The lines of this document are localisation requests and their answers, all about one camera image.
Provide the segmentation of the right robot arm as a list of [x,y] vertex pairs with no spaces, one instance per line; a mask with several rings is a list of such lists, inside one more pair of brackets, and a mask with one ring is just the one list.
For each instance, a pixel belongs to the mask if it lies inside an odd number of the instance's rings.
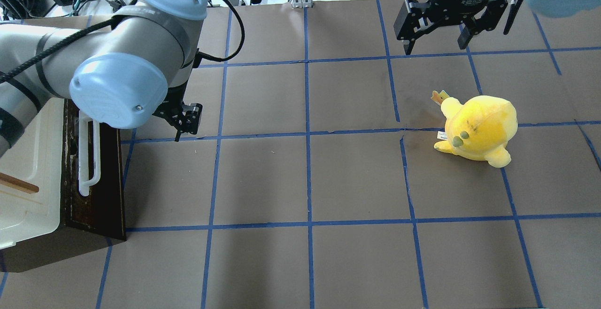
[[405,0],[393,30],[396,39],[403,42],[405,54],[410,55],[415,41],[423,35],[440,27],[462,26],[457,44],[466,49],[473,37],[493,31],[505,13],[508,20],[503,33],[508,34],[524,2],[537,14],[551,18],[573,16],[600,5],[600,0]]

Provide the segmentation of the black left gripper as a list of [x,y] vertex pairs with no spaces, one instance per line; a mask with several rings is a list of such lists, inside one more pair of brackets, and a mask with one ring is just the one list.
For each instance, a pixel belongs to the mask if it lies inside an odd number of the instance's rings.
[[187,84],[168,88],[163,102],[153,112],[153,116],[165,119],[169,125],[176,129],[175,142],[179,142],[184,133],[197,134],[201,121],[202,104],[183,103],[186,88]]

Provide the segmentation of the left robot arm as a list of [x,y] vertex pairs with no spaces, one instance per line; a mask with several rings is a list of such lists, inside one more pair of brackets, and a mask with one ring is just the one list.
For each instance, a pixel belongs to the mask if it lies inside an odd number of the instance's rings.
[[85,29],[1,25],[1,153],[53,97],[92,120],[135,129],[151,116],[197,134],[202,105],[183,95],[208,0],[138,0]]

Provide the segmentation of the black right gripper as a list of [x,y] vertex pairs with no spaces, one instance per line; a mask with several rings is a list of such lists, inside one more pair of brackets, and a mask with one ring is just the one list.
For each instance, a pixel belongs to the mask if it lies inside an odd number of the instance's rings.
[[475,14],[485,4],[480,18],[470,16],[463,21],[458,46],[465,50],[474,36],[482,31],[493,31],[497,27],[507,9],[507,0],[405,0],[393,23],[395,37],[402,42],[404,54],[410,55],[418,38],[442,26],[444,15]]

